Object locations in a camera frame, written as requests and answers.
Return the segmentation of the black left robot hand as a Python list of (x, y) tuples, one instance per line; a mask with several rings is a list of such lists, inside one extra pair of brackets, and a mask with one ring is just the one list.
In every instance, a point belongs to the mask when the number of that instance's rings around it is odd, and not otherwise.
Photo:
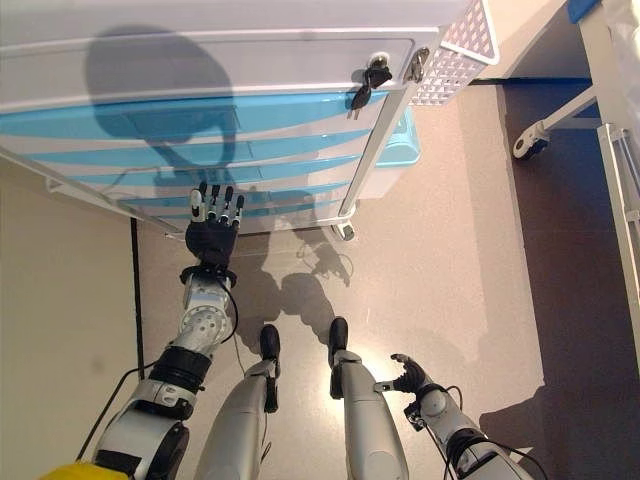
[(185, 234), (188, 250), (204, 265), (226, 269), (229, 266), (239, 232), (245, 198), (234, 195), (227, 186), (220, 197), (221, 186), (208, 191), (202, 181), (189, 195), (191, 218)]

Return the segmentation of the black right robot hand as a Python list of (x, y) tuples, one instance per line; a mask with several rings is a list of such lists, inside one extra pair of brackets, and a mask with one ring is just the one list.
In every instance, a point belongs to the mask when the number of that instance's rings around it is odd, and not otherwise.
[(403, 373), (394, 380), (376, 382), (373, 387), (375, 392), (397, 391), (417, 394), (427, 384), (426, 372), (413, 358), (402, 353), (394, 353), (390, 358), (402, 365)]

